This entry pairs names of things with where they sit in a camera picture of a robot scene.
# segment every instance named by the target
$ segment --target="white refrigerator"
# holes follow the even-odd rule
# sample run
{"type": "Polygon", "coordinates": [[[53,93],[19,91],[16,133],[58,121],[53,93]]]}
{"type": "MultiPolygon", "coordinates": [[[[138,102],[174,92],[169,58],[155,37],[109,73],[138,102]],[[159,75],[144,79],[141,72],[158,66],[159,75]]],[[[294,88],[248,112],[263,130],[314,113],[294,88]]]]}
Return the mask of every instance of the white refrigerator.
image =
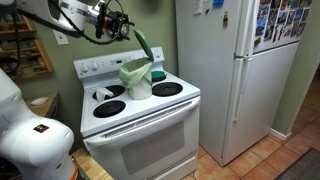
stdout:
{"type": "Polygon", "coordinates": [[[311,0],[175,2],[179,77],[201,89],[200,145],[224,166],[270,132],[311,0]]]}

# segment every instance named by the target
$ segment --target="refrigerator handle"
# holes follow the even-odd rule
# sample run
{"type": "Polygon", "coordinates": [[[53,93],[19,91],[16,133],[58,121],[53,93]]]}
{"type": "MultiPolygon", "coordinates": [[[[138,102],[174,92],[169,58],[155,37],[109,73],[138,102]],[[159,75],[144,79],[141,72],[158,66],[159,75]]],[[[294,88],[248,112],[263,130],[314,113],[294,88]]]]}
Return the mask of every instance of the refrigerator handle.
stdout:
{"type": "Polygon", "coordinates": [[[253,55],[259,2],[259,0],[246,0],[242,3],[236,48],[237,55],[247,55],[249,57],[253,55]]]}
{"type": "Polygon", "coordinates": [[[231,97],[231,103],[233,104],[232,110],[232,120],[233,122],[238,121],[238,109],[239,109],[239,97],[241,94],[241,84],[242,84],[242,74],[243,74],[243,57],[235,57],[235,68],[233,74],[233,83],[232,83],[232,93],[234,96],[231,97]]]}
{"type": "Polygon", "coordinates": [[[240,107],[241,107],[241,102],[243,98],[243,93],[246,89],[247,86],[247,80],[248,80],[248,71],[250,68],[250,62],[252,61],[252,58],[249,58],[248,56],[244,56],[242,58],[243,65],[241,66],[241,71],[238,74],[238,85],[236,90],[236,108],[233,116],[233,122],[238,122],[239,120],[239,112],[240,112],[240,107]]]}

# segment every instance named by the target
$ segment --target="burner drip pan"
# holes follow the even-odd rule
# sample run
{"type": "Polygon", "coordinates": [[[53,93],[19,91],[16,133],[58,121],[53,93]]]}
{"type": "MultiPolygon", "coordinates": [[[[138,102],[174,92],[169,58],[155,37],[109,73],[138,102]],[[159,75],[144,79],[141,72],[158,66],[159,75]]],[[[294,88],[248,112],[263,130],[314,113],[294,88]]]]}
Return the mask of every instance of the burner drip pan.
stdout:
{"type": "Polygon", "coordinates": [[[183,87],[174,82],[160,83],[152,87],[152,94],[160,97],[167,97],[179,94],[183,87]]]}
{"type": "Polygon", "coordinates": [[[107,118],[120,113],[125,107],[126,104],[122,101],[108,101],[98,106],[93,115],[97,118],[107,118]]]}

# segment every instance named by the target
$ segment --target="oven window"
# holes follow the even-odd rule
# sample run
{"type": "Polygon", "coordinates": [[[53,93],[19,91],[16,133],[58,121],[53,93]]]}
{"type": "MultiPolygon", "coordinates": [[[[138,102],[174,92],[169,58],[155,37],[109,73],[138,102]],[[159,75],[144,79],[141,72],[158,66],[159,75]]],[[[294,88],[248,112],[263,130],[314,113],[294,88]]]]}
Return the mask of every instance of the oven window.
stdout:
{"type": "Polygon", "coordinates": [[[158,160],[184,147],[183,121],[139,139],[120,151],[125,162],[128,174],[157,162],[158,160]]]}

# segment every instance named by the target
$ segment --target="wooden cabinet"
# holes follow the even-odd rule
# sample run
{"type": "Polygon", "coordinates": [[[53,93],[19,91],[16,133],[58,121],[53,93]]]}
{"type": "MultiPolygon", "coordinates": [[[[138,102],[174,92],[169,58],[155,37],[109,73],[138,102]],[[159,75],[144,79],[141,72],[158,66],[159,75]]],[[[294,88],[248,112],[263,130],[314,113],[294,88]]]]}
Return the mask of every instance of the wooden cabinet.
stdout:
{"type": "MultiPolygon", "coordinates": [[[[35,32],[29,20],[23,16],[18,17],[19,34],[35,32]]],[[[20,39],[20,59],[18,60],[17,44],[11,36],[2,38],[2,36],[14,34],[14,25],[12,18],[6,16],[0,21],[0,68],[6,72],[11,79],[17,80],[25,77],[31,77],[53,71],[52,64],[43,48],[40,40],[35,39],[34,34],[28,34],[20,39]]]]}
{"type": "MultiPolygon", "coordinates": [[[[18,26],[18,31],[20,33],[22,33],[22,32],[35,32],[33,25],[24,16],[18,15],[17,26],[18,26]]],[[[12,19],[11,15],[7,15],[4,18],[1,18],[0,19],[0,35],[12,34],[14,32],[15,32],[14,31],[14,23],[13,23],[13,19],[12,19]]]]}

